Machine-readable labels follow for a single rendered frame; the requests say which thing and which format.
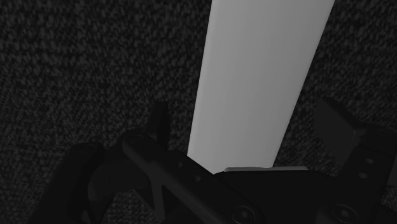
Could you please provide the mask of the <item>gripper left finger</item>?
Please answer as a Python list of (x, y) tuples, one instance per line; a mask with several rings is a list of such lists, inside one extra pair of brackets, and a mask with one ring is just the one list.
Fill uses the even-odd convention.
[(192, 159), (167, 149), (166, 102), (146, 125), (108, 149), (73, 146), (45, 189), (29, 224), (103, 224), (117, 193), (134, 189), (161, 224), (266, 224), (260, 208)]

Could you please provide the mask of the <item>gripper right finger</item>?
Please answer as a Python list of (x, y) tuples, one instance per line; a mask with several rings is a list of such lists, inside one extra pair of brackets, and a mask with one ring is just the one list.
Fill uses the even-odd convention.
[(317, 103), (314, 130), (341, 166), (317, 222), (397, 224), (397, 212), (380, 204), (397, 157), (397, 133), (359, 121), (330, 97)]

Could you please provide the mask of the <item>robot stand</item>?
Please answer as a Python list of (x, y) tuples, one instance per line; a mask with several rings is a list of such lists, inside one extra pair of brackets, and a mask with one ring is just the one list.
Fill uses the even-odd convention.
[(212, 0), (188, 156), (272, 167), (335, 0)]

